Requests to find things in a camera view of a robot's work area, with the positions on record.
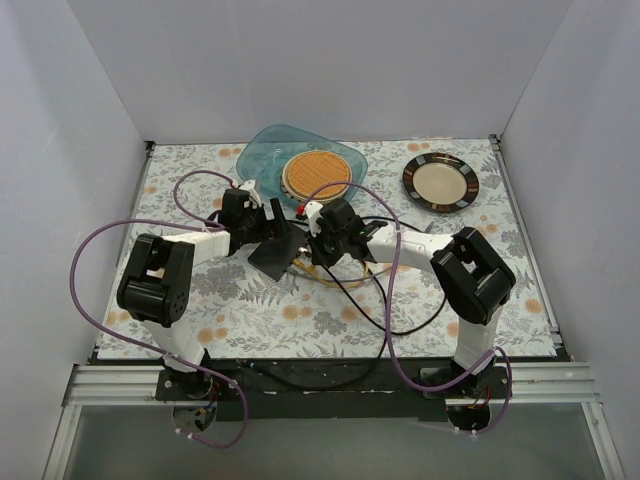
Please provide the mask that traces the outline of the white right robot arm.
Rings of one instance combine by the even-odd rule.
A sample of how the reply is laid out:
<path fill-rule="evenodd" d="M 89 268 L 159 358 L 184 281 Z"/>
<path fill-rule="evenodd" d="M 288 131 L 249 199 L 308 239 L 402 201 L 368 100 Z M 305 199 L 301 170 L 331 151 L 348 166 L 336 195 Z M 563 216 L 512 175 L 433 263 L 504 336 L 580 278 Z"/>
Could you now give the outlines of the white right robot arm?
<path fill-rule="evenodd" d="M 385 336 L 389 355 L 400 378 L 423 393 L 452 387 L 464 397 L 475 397 L 489 384 L 488 371 L 496 352 L 497 319 L 509 301 L 515 276 L 476 229 L 456 234 L 402 231 L 398 219 L 365 223 L 351 205 L 338 198 L 327 204 L 309 201 L 297 214 L 307 219 L 312 263 L 328 268 L 344 255 L 369 263 L 389 263 L 387 298 L 393 296 L 397 267 L 409 266 L 433 273 L 450 307 L 459 316 L 457 346 L 452 358 L 453 378 L 442 385 L 423 386 L 400 366 L 392 343 L 391 307 L 385 307 Z"/>

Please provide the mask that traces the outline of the black network switch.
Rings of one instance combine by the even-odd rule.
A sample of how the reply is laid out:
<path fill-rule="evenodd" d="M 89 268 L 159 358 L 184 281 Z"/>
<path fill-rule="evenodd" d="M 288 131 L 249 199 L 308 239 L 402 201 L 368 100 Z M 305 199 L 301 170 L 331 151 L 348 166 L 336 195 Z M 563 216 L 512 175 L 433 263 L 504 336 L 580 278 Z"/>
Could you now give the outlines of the black network switch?
<path fill-rule="evenodd" d="M 281 238 L 262 242 L 247 258 L 248 263 L 274 281 L 279 281 L 286 273 L 299 249 L 306 243 L 301 231 L 289 233 Z"/>

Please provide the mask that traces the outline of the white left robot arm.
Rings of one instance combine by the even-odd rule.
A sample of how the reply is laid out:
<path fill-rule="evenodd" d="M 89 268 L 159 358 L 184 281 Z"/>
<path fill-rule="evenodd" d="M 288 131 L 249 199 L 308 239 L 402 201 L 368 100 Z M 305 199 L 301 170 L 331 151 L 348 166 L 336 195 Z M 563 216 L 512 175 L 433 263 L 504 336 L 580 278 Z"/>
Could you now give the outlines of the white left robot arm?
<path fill-rule="evenodd" d="M 306 232 L 284 218 L 280 202 L 270 201 L 274 217 L 251 185 L 225 191 L 219 227 L 180 235 L 142 234 L 124 269 L 116 300 L 140 321 L 163 350 L 166 367 L 181 372 L 178 387 L 193 400 L 205 398 L 213 386 L 211 373 L 200 367 L 205 349 L 183 318 L 196 266 L 234 255 L 255 244 L 248 262 L 278 281 L 306 244 Z"/>

